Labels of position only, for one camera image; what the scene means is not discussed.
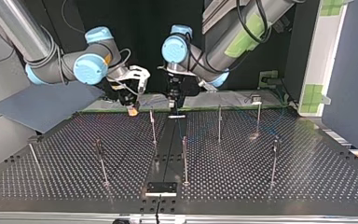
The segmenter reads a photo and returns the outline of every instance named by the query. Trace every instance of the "metal post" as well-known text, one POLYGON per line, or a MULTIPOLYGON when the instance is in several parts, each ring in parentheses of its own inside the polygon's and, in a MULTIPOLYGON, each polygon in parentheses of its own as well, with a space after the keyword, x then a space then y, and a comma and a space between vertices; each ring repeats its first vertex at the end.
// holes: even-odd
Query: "metal post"
POLYGON ((187 186, 190 183, 188 182, 188 176, 187 176, 187 137, 184 136, 182 140, 182 155, 185 162, 185 183, 184 185, 187 186))
POLYGON ((28 146, 30 147, 32 155, 34 156, 34 161, 37 164, 39 164, 39 159, 37 158, 36 153, 34 152, 34 146, 32 145, 32 143, 29 143, 28 146))
POLYGON ((256 133, 258 135, 258 131, 259 131, 259 127, 260 127, 260 117, 261 117, 261 103, 258 105, 258 109, 257 109, 257 128, 256 128, 256 133))
POLYGON ((277 165, 277 159, 279 156, 279 153, 281 151, 281 139, 278 136, 275 136, 273 145, 272 145, 272 150, 274 152, 274 162, 272 165, 272 175, 271 175, 271 185, 270 187, 273 188, 275 185, 275 170, 276 170, 276 165, 277 165))
POLYGON ((101 166, 103 167, 103 177, 105 179, 105 182, 103 183, 103 185, 105 187, 109 187, 110 186, 110 183, 109 183, 109 180, 107 179, 107 174, 106 174, 106 169, 104 167, 104 163, 103 163, 103 159, 101 159, 101 166))
POLYGON ((101 167, 103 169, 103 178, 104 178, 104 182, 103 185, 107 188, 110 186, 109 180, 107 179, 107 174, 106 174, 106 168, 104 166, 104 162, 103 162, 103 143, 101 138, 97 138, 95 141, 95 152, 97 153, 97 157, 101 163, 101 167))
POLYGON ((219 106, 219 139, 218 139, 218 142, 220 143, 221 140, 222 140, 222 135, 221 135, 221 132, 222 132, 222 106, 220 105, 219 106))
POLYGON ((154 120, 154 116, 153 116, 153 108, 150 110, 150 122, 152 123, 152 129, 153 129, 153 144, 156 146, 157 139, 156 139, 155 120, 154 120))
POLYGON ((0 26, 26 60, 48 56, 53 43, 21 0, 0 0, 0 26))

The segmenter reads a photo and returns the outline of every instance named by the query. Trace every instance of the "metal bracket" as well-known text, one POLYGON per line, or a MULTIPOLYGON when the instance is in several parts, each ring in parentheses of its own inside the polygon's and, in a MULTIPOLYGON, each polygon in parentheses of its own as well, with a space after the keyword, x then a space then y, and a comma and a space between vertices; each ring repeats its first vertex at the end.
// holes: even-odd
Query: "metal bracket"
POLYGON ((137 79, 139 80, 138 84, 138 93, 143 94, 146 89, 147 80, 150 78, 150 73, 143 67, 138 65, 130 66, 130 70, 124 74, 124 76, 118 78, 106 77, 110 82, 128 80, 128 79, 137 79))
POLYGON ((328 96, 322 95, 322 104, 331 105, 331 99, 328 96))
POLYGON ((147 184, 146 197, 176 197, 178 184, 175 182, 150 182, 147 184))
MULTIPOLYGON (((246 6, 250 0, 240 0, 241 6, 246 6)), ((218 21, 236 7, 233 0, 213 0, 202 14, 202 34, 205 35, 218 21)))

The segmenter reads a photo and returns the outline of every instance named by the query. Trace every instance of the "green tape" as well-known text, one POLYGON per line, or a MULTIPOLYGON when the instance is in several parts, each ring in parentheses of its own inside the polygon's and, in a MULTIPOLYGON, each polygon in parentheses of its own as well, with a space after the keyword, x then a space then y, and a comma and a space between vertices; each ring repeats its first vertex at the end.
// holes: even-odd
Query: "green tape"
POLYGON ((301 113, 317 113, 322 103, 323 85, 306 85, 302 98, 301 113))
POLYGON ((341 13, 342 6, 344 5, 344 0, 323 0, 321 16, 337 16, 341 13))
MULTIPOLYGON (((260 37, 264 32, 263 20, 254 14, 251 18, 246 22, 249 30, 257 37, 260 37)), ((253 50, 257 47, 258 43, 255 42, 245 30, 241 30, 228 48, 225 51, 225 54, 231 58, 239 58, 245 51, 253 50)))

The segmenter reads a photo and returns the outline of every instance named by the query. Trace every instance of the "black cable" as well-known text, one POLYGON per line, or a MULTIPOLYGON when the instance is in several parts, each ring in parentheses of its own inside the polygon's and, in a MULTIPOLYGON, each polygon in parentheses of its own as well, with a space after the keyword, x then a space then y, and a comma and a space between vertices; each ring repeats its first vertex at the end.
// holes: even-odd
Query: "black cable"
POLYGON ((66 4, 67 1, 68 1, 68 0, 64 0, 64 1, 62 2, 62 6, 61 6, 61 16, 62 16, 63 21, 64 21, 64 22, 66 23, 66 25, 67 25, 69 28, 71 28, 72 30, 77 31, 77 32, 79 32, 79 33, 81 33, 81 34, 85 34, 84 31, 75 28, 74 26, 72 26, 71 24, 69 24, 69 22, 66 20, 66 18, 65 18, 65 4, 66 4))
POLYGON ((285 90, 286 93, 289 95, 289 98, 292 99, 292 101, 293 101, 293 103, 296 105, 296 107, 299 108, 299 107, 298 107, 298 104, 297 104, 296 101, 295 101, 295 98, 292 97, 292 95, 290 94, 289 90, 287 90, 286 85, 284 85, 283 78, 280 77, 280 80, 281 80, 281 83, 282 83, 282 85, 283 85, 284 90, 285 90))
POLYGON ((269 27, 268 25, 268 21, 267 21, 267 15, 266 15, 266 11, 263 8, 263 5, 261 4, 261 0, 255 0, 258 11, 260 13, 261 19, 263 21, 263 25, 264 25, 264 33, 262 34, 262 39, 259 39, 257 36, 255 36, 254 34, 252 34, 252 31, 249 30, 248 26, 246 25, 246 21, 244 20, 242 13, 241 13, 241 4, 240 4, 240 0, 237 0, 237 15, 238 15, 238 19, 240 20, 240 23, 243 27, 243 29, 246 31, 246 33, 257 43, 259 44, 264 44, 267 41, 269 41, 269 37, 271 36, 271 27, 269 27))
POLYGON ((292 0, 292 2, 302 4, 307 2, 307 0, 292 0))
POLYGON ((11 58, 11 56, 14 54, 16 50, 12 49, 10 54, 8 56, 6 56, 5 58, 3 59, 0 59, 0 63, 3 62, 3 61, 6 61, 7 59, 11 58))

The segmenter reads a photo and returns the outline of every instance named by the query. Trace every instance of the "silver pipe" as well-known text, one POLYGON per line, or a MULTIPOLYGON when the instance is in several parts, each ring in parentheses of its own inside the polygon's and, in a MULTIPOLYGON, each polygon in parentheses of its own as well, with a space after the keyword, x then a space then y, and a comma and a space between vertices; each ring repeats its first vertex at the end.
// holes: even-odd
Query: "silver pipe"
POLYGON ((0 0, 0 26, 26 60, 48 56, 52 43, 21 0, 0 0))
MULTIPOLYGON (((275 23, 292 5, 293 2, 289 0, 261 0, 264 10, 266 11, 266 16, 269 24, 275 23)), ((242 11, 242 15, 245 20, 248 21, 254 14, 260 17, 258 12, 258 8, 255 4, 255 1, 251 1, 242 11)), ((200 57, 199 63, 208 68, 208 70, 202 68, 202 66, 195 66, 193 69, 193 73, 197 76, 201 77, 207 82, 211 82, 220 77, 221 74, 218 74, 214 70, 224 71, 229 68, 234 62, 238 59, 229 57, 226 55, 227 48, 231 45, 235 37, 241 32, 245 32, 239 20, 235 20, 234 23, 228 28, 228 30, 224 33, 224 35, 217 41, 212 50, 203 54, 200 57)), ((195 46, 190 46, 191 52, 194 55, 194 58, 198 59, 202 54, 202 51, 195 46)), ((196 60, 194 58, 188 59, 187 56, 180 65, 184 68, 191 68, 194 64, 196 64, 196 60)))
MULTIPOLYGON (((287 0, 262 0, 261 4, 266 11, 268 22, 274 24, 294 3, 287 0)), ((250 20, 254 14, 260 17, 255 1, 251 1, 241 13, 246 21, 250 20)), ((238 59, 238 57, 227 56, 225 52, 240 32, 245 31, 241 22, 236 20, 208 53, 208 62, 214 69, 224 70, 238 59)))

